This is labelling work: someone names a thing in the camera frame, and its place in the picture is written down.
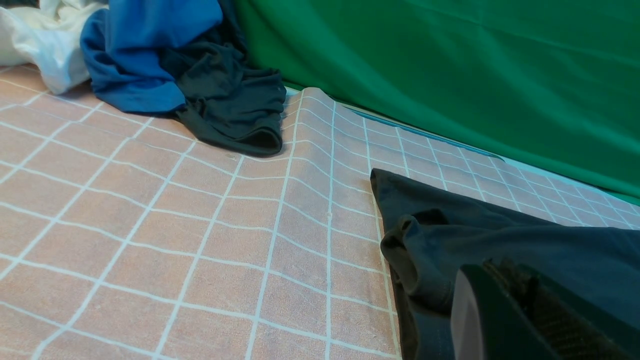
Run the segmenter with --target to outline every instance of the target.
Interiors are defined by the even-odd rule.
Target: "wrinkled fabric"
[[[166,113],[184,105],[158,50],[181,47],[217,25],[215,0],[111,0],[94,13],[81,35],[84,61],[96,97],[133,113]]]
[[[233,3],[220,0],[220,6],[222,24],[184,47],[161,51],[162,68],[187,99],[173,116],[205,143],[255,156],[278,154],[286,96],[282,77],[275,69],[247,66]]]
[[[33,63],[54,94],[86,81],[80,50],[87,18],[106,0],[41,0],[39,8],[0,8],[0,65]]]
[[[453,358],[448,319],[460,266],[510,258],[640,329],[640,231],[566,227],[380,169],[380,208],[406,359]]]

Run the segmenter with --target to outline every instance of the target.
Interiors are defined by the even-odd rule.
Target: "green backdrop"
[[[638,0],[236,4],[291,83],[640,199]]]

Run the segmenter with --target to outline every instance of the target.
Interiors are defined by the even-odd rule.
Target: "pile of clothes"
[[[42,0],[0,8],[0,30],[0,65],[36,64],[54,94],[90,77],[120,111],[245,154],[282,150],[286,89],[279,71],[247,65],[232,0]]]

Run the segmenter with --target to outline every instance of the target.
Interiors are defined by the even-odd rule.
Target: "white cloth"
[[[80,32],[106,0],[40,0],[40,8],[0,8],[0,65],[34,63],[61,94],[89,78]]]

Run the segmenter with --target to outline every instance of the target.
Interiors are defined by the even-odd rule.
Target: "grid pattern cover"
[[[287,100],[283,129],[283,153],[252,158],[0,69],[0,359],[399,359],[373,167],[640,229],[635,206],[315,88]]]

